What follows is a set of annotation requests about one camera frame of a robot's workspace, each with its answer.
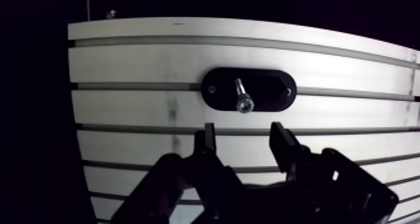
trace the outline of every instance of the metal rod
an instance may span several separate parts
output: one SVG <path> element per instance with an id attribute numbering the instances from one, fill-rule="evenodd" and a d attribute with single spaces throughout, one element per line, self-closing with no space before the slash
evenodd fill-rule
<path id="1" fill-rule="evenodd" d="M 238 95 L 245 93 L 244 85 L 242 85 L 241 79 L 235 79 L 235 85 L 236 85 L 236 92 Z"/>
<path id="2" fill-rule="evenodd" d="M 128 36 L 111 38 L 91 38 L 76 40 L 76 47 L 131 45 L 131 44 L 192 44 L 192 45 L 220 45 L 220 46 L 245 46 L 257 48 L 286 49 L 321 53 L 347 58 L 363 59 L 379 63 L 392 64 L 410 69 L 420 69 L 420 65 L 396 58 L 389 58 L 371 53 L 353 51 L 342 48 L 321 46 L 316 44 L 295 43 L 256 38 L 219 37 L 219 36 Z"/>

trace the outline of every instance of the metal bolt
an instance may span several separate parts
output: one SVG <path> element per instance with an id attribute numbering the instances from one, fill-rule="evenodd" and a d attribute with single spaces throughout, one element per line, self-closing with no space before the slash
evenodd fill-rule
<path id="1" fill-rule="evenodd" d="M 237 101 L 236 109 L 241 113 L 249 113 L 254 109 L 254 101 L 249 94 L 245 92 L 241 79 L 235 79 Z"/>
<path id="2" fill-rule="evenodd" d="M 108 13 L 106 13 L 106 19 L 116 19 L 117 11 L 110 10 Z"/>
<path id="3" fill-rule="evenodd" d="M 213 93 L 215 93 L 215 92 L 216 92 L 216 87 L 214 87 L 214 86 L 210 86 L 210 87 L 209 87 L 209 93 L 213 94 Z"/>

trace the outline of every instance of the screw head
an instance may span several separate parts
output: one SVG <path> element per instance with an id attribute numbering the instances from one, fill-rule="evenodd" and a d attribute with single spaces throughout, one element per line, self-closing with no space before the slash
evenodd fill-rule
<path id="1" fill-rule="evenodd" d="M 216 87 L 214 87 L 214 86 L 210 86 L 210 87 L 209 87 L 209 93 L 213 94 L 213 93 L 215 93 L 215 92 L 216 92 Z"/>
<path id="2" fill-rule="evenodd" d="M 239 98 L 236 103 L 236 109 L 244 114 L 251 112 L 254 106 L 254 101 L 251 98 Z"/>

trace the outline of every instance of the black bracket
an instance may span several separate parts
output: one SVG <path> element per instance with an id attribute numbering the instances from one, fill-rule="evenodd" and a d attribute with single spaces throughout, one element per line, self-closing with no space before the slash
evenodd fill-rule
<path id="1" fill-rule="evenodd" d="M 194 153 L 159 159 L 111 223 L 167 224 L 192 187 L 204 207 L 195 224 L 383 224 L 398 204 L 394 192 L 340 152 L 311 153 L 280 123 L 271 125 L 269 146 L 286 182 L 244 185 L 217 157 L 214 126 L 206 124 L 195 134 Z"/>
<path id="2" fill-rule="evenodd" d="M 254 101 L 254 111 L 283 111 L 292 105 L 297 87 L 293 78 L 279 70 L 215 68 L 201 83 L 204 101 L 219 111 L 236 111 L 238 93 L 235 79 L 240 79 Z"/>

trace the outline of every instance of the horizontal groove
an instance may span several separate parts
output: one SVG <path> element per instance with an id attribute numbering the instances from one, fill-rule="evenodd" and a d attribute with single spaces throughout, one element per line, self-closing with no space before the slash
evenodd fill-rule
<path id="1" fill-rule="evenodd" d="M 399 218 L 395 218 L 395 219 L 393 219 L 393 220 L 389 220 L 389 221 L 388 221 L 388 223 L 393 223 L 393 222 L 395 222 L 395 221 L 399 221 L 399 220 L 405 219 L 405 218 L 407 218 L 407 217 L 410 217 L 410 216 L 416 215 L 416 214 L 418 214 L 418 213 L 420 213 L 420 210 L 418 210 L 418 211 L 414 211 L 414 212 L 409 213 L 409 214 L 404 215 L 404 216 L 400 216 Z"/>
<path id="2" fill-rule="evenodd" d="M 200 91 L 200 83 L 78 83 L 78 90 Z"/>
<path id="3" fill-rule="evenodd" d="M 400 200 L 399 203 L 404 203 L 404 202 L 407 202 L 407 201 L 410 201 L 410 200 L 415 200 L 417 198 L 420 198 L 420 194 L 419 195 L 414 195 L 412 197 L 405 198 L 403 200 Z"/>
<path id="4" fill-rule="evenodd" d="M 400 185 L 400 184 L 407 183 L 407 182 L 410 182 L 410 181 L 416 181 L 416 180 L 419 180 L 419 179 L 420 179 L 420 176 L 412 176 L 410 178 L 404 178 L 404 179 L 401 179 L 401 180 L 390 181 L 390 182 L 386 182 L 384 184 L 386 186 L 395 186 L 395 185 Z"/>
<path id="5" fill-rule="evenodd" d="M 113 194 L 93 192 L 93 191 L 89 191 L 89 194 L 91 197 L 105 198 L 105 199 L 110 199 L 110 200 L 125 200 L 127 198 L 126 195 L 113 195 Z M 201 200 L 179 200 L 177 204 L 178 205 L 201 205 Z"/>
<path id="6" fill-rule="evenodd" d="M 239 38 L 228 36 L 125 36 L 110 38 L 90 38 L 76 40 L 75 47 L 114 46 L 114 45 L 147 45 L 147 44 L 192 44 L 192 45 L 219 45 L 219 46 L 244 46 L 255 48 L 285 49 L 320 53 L 347 58 L 363 59 L 379 63 L 392 64 L 411 69 L 420 69 L 416 63 L 396 58 L 389 58 L 371 53 L 353 51 L 349 49 L 333 48 L 316 44 L 296 43 L 258 38 Z"/>
<path id="7" fill-rule="evenodd" d="M 111 168 L 116 170 L 149 171 L 152 165 L 133 165 L 128 163 L 113 163 L 102 161 L 82 160 L 84 166 L 95 168 Z"/>
<path id="8" fill-rule="evenodd" d="M 381 99 L 391 101 L 418 101 L 418 98 L 410 95 L 391 94 L 391 93 L 375 93 L 368 91 L 354 91 L 331 88 L 303 88 L 298 87 L 297 93 L 307 96 L 332 96 L 342 98 L 364 98 L 364 99 Z"/>
<path id="9" fill-rule="evenodd" d="M 78 83 L 78 90 L 114 90 L 114 91 L 200 91 L 200 83 Z M 306 96 L 330 96 L 342 98 L 381 99 L 390 101 L 420 101 L 419 97 L 376 93 L 368 91 L 354 91 L 331 88 L 298 87 L 297 94 Z"/>
<path id="10" fill-rule="evenodd" d="M 388 163 L 395 162 L 400 160 L 409 160 L 413 158 L 419 158 L 420 153 L 410 154 L 410 155 L 400 155 L 400 156 L 391 156 L 385 158 L 377 158 L 371 160 L 357 160 L 356 164 L 359 166 L 363 165 L 375 165 L 378 163 Z M 100 168 L 113 168 L 120 170 L 135 170 L 135 171 L 149 171 L 152 165 L 134 165 L 127 163 L 113 163 L 113 162 L 103 162 L 103 161 L 91 161 L 83 160 L 84 166 L 100 167 Z M 277 173 L 279 168 L 276 166 L 257 166 L 257 167 L 237 167 L 233 168 L 235 173 Z"/>
<path id="11" fill-rule="evenodd" d="M 414 153 L 409 155 L 397 155 L 397 156 L 390 156 L 385 158 L 377 158 L 377 159 L 371 159 L 371 160 L 359 160 L 356 163 L 359 166 L 362 165 L 374 165 L 376 163 L 388 163 L 388 162 L 394 162 L 399 160 L 409 160 L 414 158 L 420 158 L 420 153 Z"/>
<path id="12" fill-rule="evenodd" d="M 170 135 L 193 135 L 203 128 L 172 127 L 172 126 L 128 126 L 128 125 L 94 125 L 81 124 L 84 131 L 103 131 L 115 133 L 150 133 Z M 324 135 L 361 135 L 379 133 L 410 133 L 420 131 L 420 126 L 390 127 L 390 128 L 296 128 L 290 129 L 296 136 Z M 269 129 L 253 128 L 216 128 L 219 136 L 269 136 Z"/>

